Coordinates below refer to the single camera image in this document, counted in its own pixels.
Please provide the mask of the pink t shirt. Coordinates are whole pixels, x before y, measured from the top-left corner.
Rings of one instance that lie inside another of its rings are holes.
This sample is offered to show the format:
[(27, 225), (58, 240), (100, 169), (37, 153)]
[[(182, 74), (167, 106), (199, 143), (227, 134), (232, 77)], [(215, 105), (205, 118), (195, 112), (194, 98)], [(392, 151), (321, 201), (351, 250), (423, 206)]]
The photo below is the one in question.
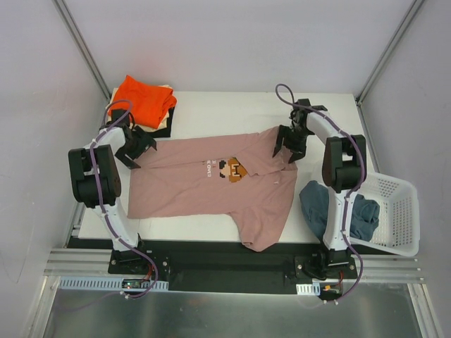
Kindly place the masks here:
[(229, 215), (253, 251), (277, 243), (295, 195), (291, 152), (275, 152), (279, 128), (251, 134), (159, 141), (137, 160), (130, 219)]

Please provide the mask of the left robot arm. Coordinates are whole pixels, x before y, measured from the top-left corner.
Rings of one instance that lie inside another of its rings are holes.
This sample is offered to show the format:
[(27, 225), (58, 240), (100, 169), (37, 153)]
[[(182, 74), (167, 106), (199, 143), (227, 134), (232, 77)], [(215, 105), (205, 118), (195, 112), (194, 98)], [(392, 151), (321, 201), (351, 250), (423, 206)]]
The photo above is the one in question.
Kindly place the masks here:
[(122, 163), (129, 170), (138, 169), (136, 160), (150, 148), (156, 148), (156, 140), (135, 124), (131, 112), (114, 109), (111, 120), (90, 144), (68, 152), (75, 200), (98, 215), (115, 252), (129, 251), (124, 264), (134, 274), (148, 268), (149, 257), (138, 250), (140, 235), (129, 226), (120, 200), (122, 184), (116, 163)]

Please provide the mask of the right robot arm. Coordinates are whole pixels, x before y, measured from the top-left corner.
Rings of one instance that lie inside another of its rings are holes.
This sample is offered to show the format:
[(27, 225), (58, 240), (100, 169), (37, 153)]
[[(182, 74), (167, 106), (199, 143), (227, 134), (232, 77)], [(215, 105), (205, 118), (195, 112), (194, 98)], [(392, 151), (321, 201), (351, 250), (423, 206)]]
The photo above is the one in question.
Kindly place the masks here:
[(307, 99), (287, 102), (292, 106), (291, 126), (278, 128), (273, 155), (285, 147), (291, 152), (289, 162), (304, 158), (310, 135), (325, 146), (321, 173), (328, 188), (327, 225), (318, 253), (302, 264), (305, 275), (325, 280), (336, 276), (351, 261), (352, 207), (366, 179), (366, 140), (341, 129), (324, 106), (308, 103)]

